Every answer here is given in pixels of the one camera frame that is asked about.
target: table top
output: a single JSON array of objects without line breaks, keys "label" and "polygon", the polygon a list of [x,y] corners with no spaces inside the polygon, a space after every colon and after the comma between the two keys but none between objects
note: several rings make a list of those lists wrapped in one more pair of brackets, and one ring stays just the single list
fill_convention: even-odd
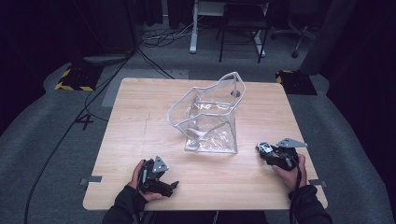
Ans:
[{"label": "table top", "polygon": [[[237,154],[185,151],[185,135],[167,123],[167,111],[190,88],[214,83],[125,78],[92,171],[102,181],[89,184],[84,207],[107,210],[139,161],[160,156],[169,166],[161,181],[179,184],[170,198],[148,203],[148,211],[289,209],[289,189],[255,149],[259,142],[274,145],[285,137],[304,141],[281,85],[245,82],[235,114]],[[297,152],[306,156],[308,179],[318,179],[307,149]],[[327,207],[322,187],[317,188]]]}]

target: clear plastic bag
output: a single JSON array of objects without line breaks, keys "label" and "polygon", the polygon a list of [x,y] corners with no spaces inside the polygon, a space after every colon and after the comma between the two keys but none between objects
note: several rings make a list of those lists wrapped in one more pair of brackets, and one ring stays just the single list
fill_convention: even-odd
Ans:
[{"label": "clear plastic bag", "polygon": [[237,153],[235,110],[246,86],[236,72],[189,90],[168,111],[170,125],[187,136],[186,150]]}]

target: black sleeve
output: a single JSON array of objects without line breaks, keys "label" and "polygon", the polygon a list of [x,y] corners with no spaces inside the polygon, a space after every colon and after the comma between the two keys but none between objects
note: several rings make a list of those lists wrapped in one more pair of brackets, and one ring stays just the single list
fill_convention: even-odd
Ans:
[{"label": "black sleeve", "polygon": [[106,212],[102,223],[121,224],[134,223],[134,213],[140,213],[145,209],[148,201],[130,186],[125,186],[117,196],[114,205]]},{"label": "black sleeve", "polygon": [[294,215],[300,224],[329,224],[332,217],[317,198],[317,188],[307,185],[297,190],[294,197]]}]

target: chair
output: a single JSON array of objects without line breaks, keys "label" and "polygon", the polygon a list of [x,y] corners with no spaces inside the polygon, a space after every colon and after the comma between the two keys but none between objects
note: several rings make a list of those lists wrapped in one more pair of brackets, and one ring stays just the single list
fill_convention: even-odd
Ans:
[{"label": "chair", "polygon": [[250,32],[251,40],[254,43],[254,38],[259,38],[260,30],[265,30],[262,39],[262,47],[259,53],[260,63],[262,59],[262,53],[265,45],[265,40],[268,36],[268,31],[271,28],[267,17],[264,14],[264,3],[267,1],[227,1],[224,6],[223,17],[221,26],[218,31],[216,39],[219,39],[219,33],[221,32],[221,48],[219,62],[221,63],[222,52],[224,44],[246,44],[246,43],[225,43],[225,35],[228,31],[237,32]]},{"label": "chair", "polygon": [[318,27],[319,0],[289,0],[287,23],[288,30],[277,30],[271,35],[275,40],[277,35],[297,35],[299,36],[296,47],[291,54],[292,58],[299,55],[299,47],[304,37],[315,39],[315,36],[309,32],[313,27]]}]

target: person's left hand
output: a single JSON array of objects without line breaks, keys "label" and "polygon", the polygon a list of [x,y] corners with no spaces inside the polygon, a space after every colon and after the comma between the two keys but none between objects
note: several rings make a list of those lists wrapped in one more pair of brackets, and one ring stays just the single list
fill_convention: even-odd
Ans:
[{"label": "person's left hand", "polygon": [[[134,168],[134,174],[132,175],[132,180],[128,183],[128,186],[136,189],[137,188],[137,181],[139,178],[139,173],[140,170],[142,169],[144,161],[140,161],[139,164],[137,164],[136,168]],[[148,202],[154,201],[154,200],[159,200],[163,196],[160,193],[151,193],[151,192],[146,192],[143,193],[142,191],[139,192]]]}]

